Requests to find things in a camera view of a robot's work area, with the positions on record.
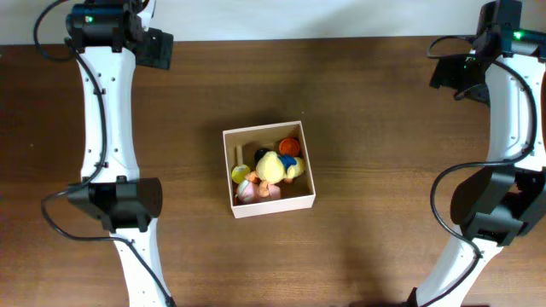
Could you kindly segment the black round puck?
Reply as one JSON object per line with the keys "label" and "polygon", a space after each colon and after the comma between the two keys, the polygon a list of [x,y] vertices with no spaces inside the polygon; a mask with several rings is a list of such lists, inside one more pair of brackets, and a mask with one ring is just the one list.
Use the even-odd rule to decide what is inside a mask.
{"label": "black round puck", "polygon": [[254,160],[257,164],[270,150],[268,148],[260,148],[254,154]]}

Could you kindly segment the yellow wooden rattle drum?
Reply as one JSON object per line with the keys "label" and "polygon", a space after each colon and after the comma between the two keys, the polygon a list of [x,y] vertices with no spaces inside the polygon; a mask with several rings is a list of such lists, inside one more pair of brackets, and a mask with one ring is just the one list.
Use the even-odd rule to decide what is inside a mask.
{"label": "yellow wooden rattle drum", "polygon": [[235,184],[242,183],[251,172],[251,168],[244,163],[242,145],[235,147],[235,166],[231,171],[231,179]]}

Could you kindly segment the yellow plush duck toy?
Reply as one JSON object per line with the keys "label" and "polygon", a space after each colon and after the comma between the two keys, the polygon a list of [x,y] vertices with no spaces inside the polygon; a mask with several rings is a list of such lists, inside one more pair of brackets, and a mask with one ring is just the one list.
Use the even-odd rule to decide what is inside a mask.
{"label": "yellow plush duck toy", "polygon": [[249,182],[258,181],[258,196],[267,198],[273,195],[272,188],[279,182],[292,183],[305,170],[305,162],[300,157],[268,151],[258,161],[255,170],[246,175],[246,179]]}

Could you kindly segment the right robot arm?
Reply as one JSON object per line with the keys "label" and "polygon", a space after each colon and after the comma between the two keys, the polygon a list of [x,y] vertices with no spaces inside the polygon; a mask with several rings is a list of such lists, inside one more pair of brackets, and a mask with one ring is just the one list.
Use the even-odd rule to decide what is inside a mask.
{"label": "right robot arm", "polygon": [[459,306],[484,267],[545,215],[545,141],[541,95],[545,35],[521,28],[522,3],[497,0],[480,10],[477,31],[463,37],[466,54],[439,55],[430,85],[451,88],[457,101],[469,99],[490,109],[490,141],[484,162],[467,162],[476,173],[451,198],[451,226],[430,203],[439,225],[450,234],[432,273],[409,295],[408,306]]}

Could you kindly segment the orange round puck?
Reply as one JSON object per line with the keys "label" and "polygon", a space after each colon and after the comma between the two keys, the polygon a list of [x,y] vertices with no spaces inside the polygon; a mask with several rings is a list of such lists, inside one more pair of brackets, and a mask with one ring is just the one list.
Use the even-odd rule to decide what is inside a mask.
{"label": "orange round puck", "polygon": [[298,157],[301,151],[301,146],[296,138],[287,137],[279,143],[279,153],[281,155],[289,155]]}

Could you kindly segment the pink white bunny figurine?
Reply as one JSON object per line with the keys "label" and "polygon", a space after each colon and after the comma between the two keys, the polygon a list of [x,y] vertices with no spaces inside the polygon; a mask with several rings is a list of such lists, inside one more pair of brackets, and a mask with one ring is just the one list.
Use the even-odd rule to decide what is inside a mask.
{"label": "pink white bunny figurine", "polygon": [[269,185],[269,195],[258,194],[258,184],[243,180],[235,190],[235,198],[239,205],[249,205],[270,200],[279,200],[282,197],[281,189],[276,185]]}

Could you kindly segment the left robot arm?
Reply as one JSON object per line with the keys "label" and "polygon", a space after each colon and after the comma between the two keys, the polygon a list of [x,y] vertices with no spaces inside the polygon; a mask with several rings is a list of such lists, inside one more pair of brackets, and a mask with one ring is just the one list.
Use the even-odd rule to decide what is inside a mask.
{"label": "left robot arm", "polygon": [[157,246],[160,180],[142,178],[131,122],[137,66],[167,70],[173,37],[151,27],[154,1],[85,1],[67,16],[70,47],[84,86],[81,183],[68,200],[99,221],[114,243],[131,306],[173,306]]}

